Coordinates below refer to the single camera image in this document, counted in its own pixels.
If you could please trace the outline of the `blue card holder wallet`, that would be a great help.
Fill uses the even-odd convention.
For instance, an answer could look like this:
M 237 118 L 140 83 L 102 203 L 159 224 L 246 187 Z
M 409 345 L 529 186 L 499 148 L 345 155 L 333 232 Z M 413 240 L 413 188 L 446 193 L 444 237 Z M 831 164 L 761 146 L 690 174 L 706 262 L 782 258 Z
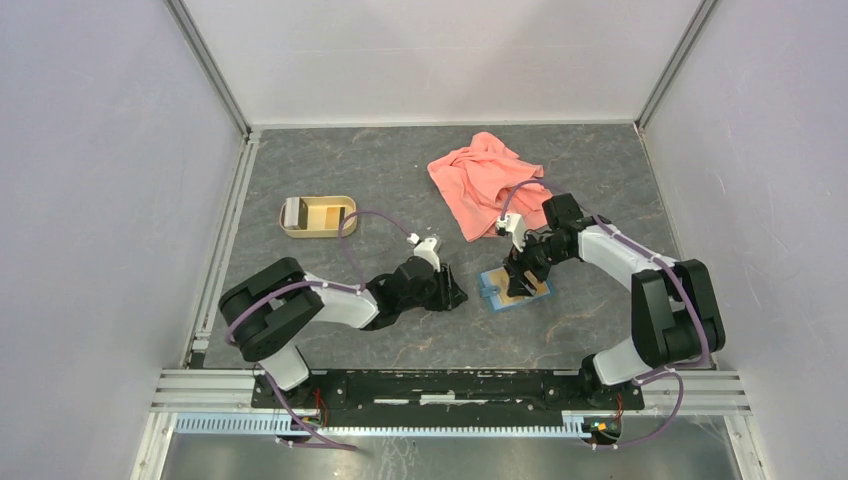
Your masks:
M 508 278 L 508 274 L 503 267 L 484 271 L 478 276 L 480 296 L 485 301 L 485 303 L 488 305 L 490 310 L 493 311 L 493 312 L 500 312 L 500 311 L 504 311 L 504 310 L 517 308 L 517 307 L 513 307 L 513 308 L 499 310 L 499 311 L 496 311 L 492 308 L 492 297 L 499 291 L 498 284 L 504 277 Z M 553 289 L 548 282 L 546 282 L 546 283 L 548 284 L 550 291 L 551 291 L 551 293 L 549 295 L 551 295 L 553 293 Z

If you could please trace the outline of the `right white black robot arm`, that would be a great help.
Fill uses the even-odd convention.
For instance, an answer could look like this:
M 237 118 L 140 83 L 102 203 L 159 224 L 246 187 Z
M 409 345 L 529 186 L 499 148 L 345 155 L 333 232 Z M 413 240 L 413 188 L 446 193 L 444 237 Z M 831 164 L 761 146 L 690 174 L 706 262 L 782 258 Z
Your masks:
M 570 194 L 542 204 L 546 224 L 532 230 L 518 213 L 502 212 L 495 222 L 512 247 L 503 266 L 510 297 L 529 297 L 551 269 L 576 259 L 591 264 L 630 294 L 630 334 L 589 357 L 577 382 L 580 400 L 602 408 L 618 385 L 646 381 L 662 371 L 699 367 L 726 343 L 726 333 L 707 266 L 675 260 L 623 234 L 609 220 L 586 214 Z

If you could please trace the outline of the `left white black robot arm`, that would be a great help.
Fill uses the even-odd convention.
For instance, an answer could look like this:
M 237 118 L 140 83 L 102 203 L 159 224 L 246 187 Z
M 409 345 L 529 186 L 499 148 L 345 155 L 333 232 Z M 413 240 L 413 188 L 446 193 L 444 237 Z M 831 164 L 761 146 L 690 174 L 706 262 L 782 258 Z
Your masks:
M 310 369 L 294 344 L 308 324 L 373 331 L 408 310 L 451 311 L 467 300 L 449 265 L 436 268 L 417 256 L 363 285 L 322 279 L 284 257 L 224 293 L 218 310 L 227 324 L 225 341 L 270 374 L 278 397 L 297 408 L 314 394 Z

